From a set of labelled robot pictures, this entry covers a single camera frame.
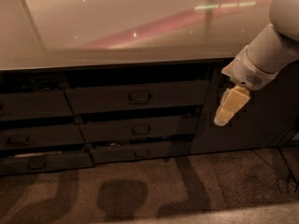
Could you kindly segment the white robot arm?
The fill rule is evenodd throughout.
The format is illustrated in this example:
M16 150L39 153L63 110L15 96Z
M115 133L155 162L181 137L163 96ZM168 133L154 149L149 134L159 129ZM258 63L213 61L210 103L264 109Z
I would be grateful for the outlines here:
M224 92L214 123L226 125L249 101L250 93L272 82L299 60L299 0L272 0L270 23L221 72L235 84Z

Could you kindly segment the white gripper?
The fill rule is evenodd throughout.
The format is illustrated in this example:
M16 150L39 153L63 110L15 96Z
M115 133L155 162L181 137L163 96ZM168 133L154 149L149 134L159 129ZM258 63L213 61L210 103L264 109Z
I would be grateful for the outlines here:
M227 89L221 97L217 108L214 123L217 126L225 126L234 115L249 101L250 92L258 91L273 81L277 73L265 73L257 68L247 54L248 47L244 47L232 62L222 68L221 72L230 77L231 81L238 86Z

